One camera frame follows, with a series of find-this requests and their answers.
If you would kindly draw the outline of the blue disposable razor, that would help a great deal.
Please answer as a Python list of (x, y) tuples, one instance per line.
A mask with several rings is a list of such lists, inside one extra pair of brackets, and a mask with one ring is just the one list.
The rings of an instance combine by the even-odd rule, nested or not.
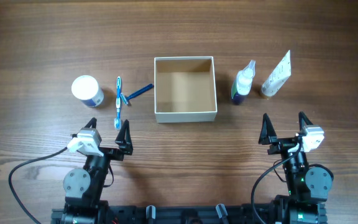
[(120, 99), (122, 100), (122, 102), (125, 105), (129, 105), (129, 100), (138, 97), (139, 95), (145, 93), (146, 91), (151, 90), (154, 87), (154, 85), (152, 83), (144, 86), (143, 88), (133, 92), (132, 94), (130, 94), (129, 96), (125, 96), (123, 93), (120, 94)]

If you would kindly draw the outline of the white squeeze tube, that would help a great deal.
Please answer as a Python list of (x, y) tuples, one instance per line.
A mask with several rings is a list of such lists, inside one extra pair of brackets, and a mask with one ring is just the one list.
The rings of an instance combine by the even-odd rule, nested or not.
[(268, 79), (264, 81), (261, 88), (261, 95), (264, 98), (274, 96), (283, 84), (291, 77), (291, 51), (289, 50), (282, 60), (275, 67)]

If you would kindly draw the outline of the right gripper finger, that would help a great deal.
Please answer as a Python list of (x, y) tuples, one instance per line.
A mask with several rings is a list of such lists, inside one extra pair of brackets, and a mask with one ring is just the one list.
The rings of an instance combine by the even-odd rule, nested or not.
[(262, 129), (258, 143), (261, 145), (268, 145), (273, 144), (274, 142), (277, 142), (277, 134), (268, 114), (265, 113), (262, 119)]
[(300, 132), (307, 133), (310, 126), (313, 126), (313, 123), (308, 119), (303, 111), (298, 113)]

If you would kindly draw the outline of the clear cap dark bottle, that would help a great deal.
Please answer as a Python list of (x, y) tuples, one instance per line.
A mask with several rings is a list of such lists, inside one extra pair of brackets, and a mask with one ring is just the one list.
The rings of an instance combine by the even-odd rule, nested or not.
[(254, 76), (255, 60), (251, 60), (244, 69), (238, 71), (236, 79), (232, 84), (231, 101), (235, 105), (241, 104), (250, 93)]

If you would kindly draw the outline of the white lidded jar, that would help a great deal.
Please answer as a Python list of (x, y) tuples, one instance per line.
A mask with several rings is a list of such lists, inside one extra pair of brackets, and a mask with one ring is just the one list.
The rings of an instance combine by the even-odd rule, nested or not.
[(71, 85), (71, 92), (88, 107), (97, 107), (104, 100), (104, 93), (99, 83), (90, 75), (76, 78)]

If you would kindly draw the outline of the blue white toothbrush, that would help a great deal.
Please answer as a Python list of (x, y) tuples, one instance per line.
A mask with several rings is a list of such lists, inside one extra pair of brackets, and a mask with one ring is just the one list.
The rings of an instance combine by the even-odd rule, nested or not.
[(116, 80), (116, 118), (114, 119), (114, 128), (116, 130), (120, 130), (121, 128), (121, 88), (122, 88), (122, 80), (121, 77), (117, 77)]

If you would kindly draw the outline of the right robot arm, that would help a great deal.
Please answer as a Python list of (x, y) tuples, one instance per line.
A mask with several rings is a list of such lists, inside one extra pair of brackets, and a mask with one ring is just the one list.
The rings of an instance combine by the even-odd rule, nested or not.
[[(268, 145), (267, 154), (281, 156), (256, 181), (251, 193), (254, 219), (260, 223), (327, 223), (325, 202), (334, 174), (321, 164), (309, 164), (306, 154), (317, 149), (324, 139), (323, 129), (299, 112), (300, 131), (291, 138), (278, 138), (268, 114), (263, 115), (259, 144)], [(282, 167), (288, 195), (277, 195), (266, 211), (255, 205), (255, 190), (271, 171)]]

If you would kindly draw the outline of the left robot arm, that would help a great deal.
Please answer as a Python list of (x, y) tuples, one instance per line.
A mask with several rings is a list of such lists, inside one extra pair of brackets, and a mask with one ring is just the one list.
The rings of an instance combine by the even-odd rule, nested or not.
[(112, 173), (111, 161), (123, 161), (125, 155), (133, 153), (129, 121), (125, 120), (119, 130), (115, 143), (117, 147), (101, 147), (101, 136), (96, 129), (96, 118), (74, 134), (67, 145), (70, 152), (86, 156), (80, 169), (73, 169), (63, 180), (65, 206), (60, 222), (107, 223), (109, 204), (101, 200), (106, 176)]

